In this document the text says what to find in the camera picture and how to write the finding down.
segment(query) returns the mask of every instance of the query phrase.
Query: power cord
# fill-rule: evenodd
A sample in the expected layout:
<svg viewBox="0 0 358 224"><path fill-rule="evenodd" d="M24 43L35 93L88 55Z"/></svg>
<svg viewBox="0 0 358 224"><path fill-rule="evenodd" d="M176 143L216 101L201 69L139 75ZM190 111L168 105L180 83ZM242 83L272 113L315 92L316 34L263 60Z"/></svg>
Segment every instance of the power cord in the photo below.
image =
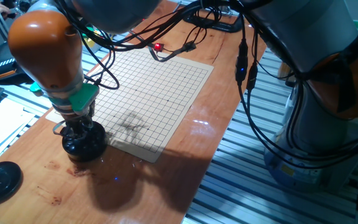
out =
<svg viewBox="0 0 358 224"><path fill-rule="evenodd" d="M254 48L254 56L255 56L254 62L250 68L250 72L249 72L248 79L247 79L247 81L248 81L248 83L247 83L247 90L248 90L247 104L248 104L248 106L247 106L245 103L245 99L242 95L242 88L241 88L242 81L244 81L246 78L246 68L247 68L247 51L246 51L247 46L246 46L246 40L245 40L245 23L244 23L243 19L241 21L242 21L242 25L243 25L243 38L242 38L240 46L239 46L239 56L237 57L237 63L236 63L236 81L237 81L237 85L239 88L241 103L242 103L242 105L244 107L244 111L246 112L247 117L249 119L250 127L253 130L254 134L259 139L259 141L266 147L266 149L268 149L272 154L274 154L275 156L280 158L283 162L286 162L287 164L290 164L294 167L299 167L302 169L322 169L325 167L330 167L330 166L333 166L340 162L343 162L345 160L348 160L351 157L353 157L354 155L358 154L358 142L357 142L356 145L351 147L350 150L339 151L339 152L335 152L335 153L327 153L324 155L320 154L320 155L315 155L315 156L302 157L302 156L296 155L296 154L294 154L290 151L287 151L287 150L281 148L280 146L276 145L255 125L255 123L253 122L253 120L250 116L249 108L250 108L251 92L252 92L252 89L255 87L256 76L257 76L257 66L256 66L257 65L257 63L256 63L256 61L257 61L257 59L256 59L257 41L255 42L256 44L255 44L255 48ZM256 30L255 30L255 34L254 34L254 39L257 40L257 31ZM301 98L298 98L298 103L301 104ZM294 114L294 118L297 119L297 116L299 115L299 113L293 113L293 114ZM293 129L291 129L291 127L287 127L287 131L293 132ZM334 160L334 161L330 162L328 164L322 165L322 166L310 166L310 167L294 164L293 162L288 161L287 159L282 157L280 154L275 152L265 141L270 143L273 147L276 147L279 151L282 151L285 154L288 154L289 156L292 156L297 159L301 159L303 161L316 161L316 162L332 161L332 160Z"/></svg>

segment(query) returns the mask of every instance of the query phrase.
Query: red led indicator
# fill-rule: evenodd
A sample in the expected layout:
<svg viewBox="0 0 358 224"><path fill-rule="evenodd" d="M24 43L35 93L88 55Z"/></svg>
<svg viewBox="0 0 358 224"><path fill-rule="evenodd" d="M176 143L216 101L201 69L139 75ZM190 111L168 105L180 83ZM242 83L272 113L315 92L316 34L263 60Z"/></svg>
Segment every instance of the red led indicator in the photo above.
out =
<svg viewBox="0 0 358 224"><path fill-rule="evenodd" d="M154 44L154 50L156 50L158 52L162 52L163 47L164 47L163 44L159 44L159 43Z"/></svg>

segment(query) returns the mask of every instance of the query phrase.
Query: cable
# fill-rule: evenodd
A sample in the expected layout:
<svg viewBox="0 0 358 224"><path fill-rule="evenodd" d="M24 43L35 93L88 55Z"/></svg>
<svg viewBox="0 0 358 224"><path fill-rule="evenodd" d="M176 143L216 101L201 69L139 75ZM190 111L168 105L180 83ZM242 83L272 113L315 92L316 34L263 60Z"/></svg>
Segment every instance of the cable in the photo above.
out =
<svg viewBox="0 0 358 224"><path fill-rule="evenodd" d="M255 126L254 126L254 122L252 120L252 118L250 117L250 110L249 110L249 106L250 106L250 96L251 96L251 91L248 91L248 99L247 99L247 104L248 104L248 107L245 103L245 99L244 99L244 96L242 95L242 88L240 85L238 85L238 88L239 88L239 94L240 94L240 98L241 98L241 103L244 107L244 110L246 111L246 115L250 121L250 126L251 126L251 129L252 131L254 132L254 134L256 135L256 137L259 139L259 141L266 147L267 150L269 150L273 155L277 156L279 159L281 159L283 162L287 163L287 164L290 164L291 166L294 166L294 167L297 167L297 168L302 168L302 169L324 169L324 168L327 168L327 167L331 167L331 166L334 166L338 163L341 163L343 161L346 161L350 158L352 158L353 156L355 156L356 154L358 154L358 150L352 150L352 153L350 153L349 155L347 155L346 157L343 157L342 159L338 159L334 162L331 162L329 164L325 164L325 165L322 165L322 166L301 166L301 165L298 165L298 164L295 164L293 162L290 162L288 160L286 160L284 157L282 157L280 154L278 154L277 152L275 152L272 148L270 148L270 146L259 136L257 130L255 129ZM352 147L353 148L356 148L358 149L358 143Z"/></svg>
<svg viewBox="0 0 358 224"><path fill-rule="evenodd" d="M103 63L101 63L101 61L99 60L99 58L93 53L93 51L90 49L90 47L89 47L88 44L86 43L84 37L83 37L82 35L80 35L80 36L81 36L82 43L84 43L84 45L85 45L86 49L88 50L88 52L89 52L89 53L93 56L93 58L100 64L100 66L102 66L103 70L106 71L106 72L111 76L112 79L114 79L114 81L116 82L117 86L115 86L115 87L110 87L110 86L106 86L106 85L101 84L100 82L101 82L101 78L102 78L102 74L103 74L103 73L101 74L101 76L100 76L96 81L93 80L92 78L89 78L89 79L87 79L87 80L93 82L93 83L94 83L95 85L97 85L97 86L99 85L99 86L104 87L104 88L106 88L106 89L108 89L108 90L118 90L118 88L119 88L119 81L118 81L118 79L110 72L109 69L106 68L106 66L105 66Z"/></svg>
<svg viewBox="0 0 358 224"><path fill-rule="evenodd" d="M355 153L358 153L358 142L357 144L351 148L351 150L343 150L343 151L336 151L336 152L329 152L329 153L325 153L325 154L315 154L315 155L311 155L309 153L309 156L308 157L302 157L302 156L299 156L299 155L296 155L290 151L287 151L283 148L281 148L280 146L276 145L273 141L271 141L256 125L255 123L253 122L252 118L250 117L250 111L249 111L249 108L250 108L250 96L251 96L251 91L253 89L253 87L255 86L255 82L256 82L256 75L257 75L257 67L256 67L256 57L257 57L257 31L255 30L254 32L254 40L253 40L253 47L252 47L252 50L251 52L253 53L253 56L254 56L254 63L253 65L251 66L251 69L249 71L249 75L248 75L248 83L247 83L247 89L248 89L248 100L247 100L247 103L248 103L248 109L245 105L245 101L244 101L244 97L242 95L242 90L241 90L241 82L244 80L244 73L243 72L240 72L242 71L243 69L239 70L239 68L245 68L246 67L246 63L244 62L241 62L240 59L242 61L245 61L247 60L247 57L246 57L246 45L244 45L244 43L246 43L245 41L245 24L244 24L244 21L242 20L242 25L243 25L243 39L241 40L241 44L240 44L240 51L239 51L239 56L237 58L237 65L236 65L236 80L237 80L237 84L239 86L239 93L241 95L241 98L242 98L242 104L244 106L244 110L245 112L247 113L247 117L249 119L249 123L250 123L250 127L252 128L253 132L255 133L255 135L257 136L257 138L265 145L265 147L267 149L271 149L269 145L267 145L267 143L265 141L267 141L268 143L270 143L271 145L273 145L274 147L276 147L279 151L282 151L284 152L285 154L288 154L289 156L292 156L294 158L297 158L297 159L301 159L303 161L315 161L315 162L323 162L323 161L333 161L335 160L333 163L330 163L330 164L326 164L322 167L327 167L327 166L332 166L334 165L336 162L342 162L343 160L346 160L350 157L352 157L353 155L355 155ZM298 102L298 105L302 104L302 101L301 101L301 96L303 96L303 89L300 90L301 91L301 94L298 94L298 98L297 98L297 102ZM293 113L292 114L293 116L295 115L299 115L299 110L297 110L297 113ZM291 130L291 126L287 127L287 132Z"/></svg>

